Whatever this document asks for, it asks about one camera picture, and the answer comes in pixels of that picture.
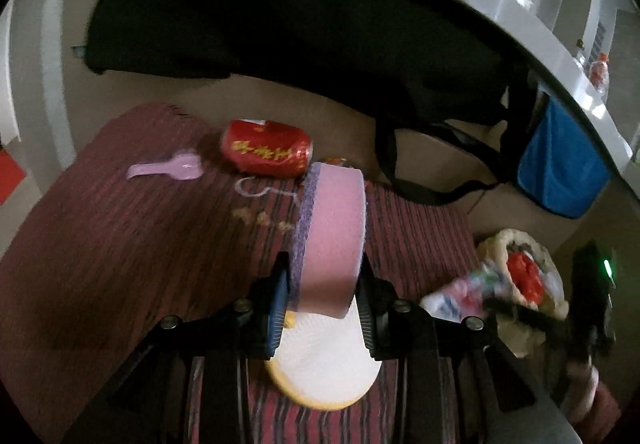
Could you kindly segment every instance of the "maroon tablecloth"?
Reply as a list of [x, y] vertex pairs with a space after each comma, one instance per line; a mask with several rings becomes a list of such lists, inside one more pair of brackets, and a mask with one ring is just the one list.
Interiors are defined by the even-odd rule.
[[[127, 181], [129, 166], [197, 148], [204, 176]], [[147, 104], [111, 121], [35, 206], [0, 262], [0, 379], [45, 444], [62, 435], [158, 319], [214, 312], [242, 296], [288, 249], [291, 197], [246, 198], [220, 161], [217, 137], [177, 107]], [[294, 181], [259, 179], [294, 191]], [[476, 266], [465, 218], [367, 188], [366, 252], [374, 271], [412, 300]], [[259, 443], [378, 443], [390, 435], [394, 364], [359, 402], [301, 408], [252, 377]]]

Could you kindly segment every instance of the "pink plastic utensil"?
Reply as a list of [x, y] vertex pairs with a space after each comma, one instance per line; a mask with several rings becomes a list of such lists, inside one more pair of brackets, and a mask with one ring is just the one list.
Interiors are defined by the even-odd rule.
[[165, 162], [135, 164], [127, 171], [127, 180], [139, 175], [169, 175], [175, 180], [193, 180], [200, 178], [203, 173], [200, 156], [190, 151], [176, 153]]

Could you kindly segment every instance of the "green led indicator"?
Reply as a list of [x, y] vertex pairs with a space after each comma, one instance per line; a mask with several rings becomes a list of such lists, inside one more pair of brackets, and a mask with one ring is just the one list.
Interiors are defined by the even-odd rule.
[[611, 265], [608, 259], [604, 261], [604, 268], [606, 269], [607, 274], [609, 274], [609, 277], [613, 279], [613, 272], [611, 271]]

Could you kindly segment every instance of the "silver bolt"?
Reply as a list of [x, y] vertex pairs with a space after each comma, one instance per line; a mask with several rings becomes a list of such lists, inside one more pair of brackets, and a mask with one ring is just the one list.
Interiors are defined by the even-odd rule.
[[411, 303], [404, 299], [397, 299], [394, 301], [394, 310], [401, 314], [406, 314], [411, 310]]
[[234, 310], [239, 314], [249, 312], [253, 308], [251, 300], [249, 299], [237, 299], [234, 301]]
[[469, 330], [479, 331], [484, 328], [484, 321], [476, 316], [469, 316], [465, 318], [465, 326]]
[[182, 320], [178, 316], [171, 314], [160, 319], [160, 326], [165, 330], [171, 330], [175, 329], [180, 324], [180, 321]]

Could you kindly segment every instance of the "blue cloth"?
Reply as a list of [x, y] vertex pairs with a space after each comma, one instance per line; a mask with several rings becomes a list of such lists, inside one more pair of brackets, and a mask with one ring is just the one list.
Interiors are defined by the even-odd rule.
[[578, 218], [593, 204], [609, 177], [588, 135], [550, 98], [520, 160], [520, 187], [553, 213]]

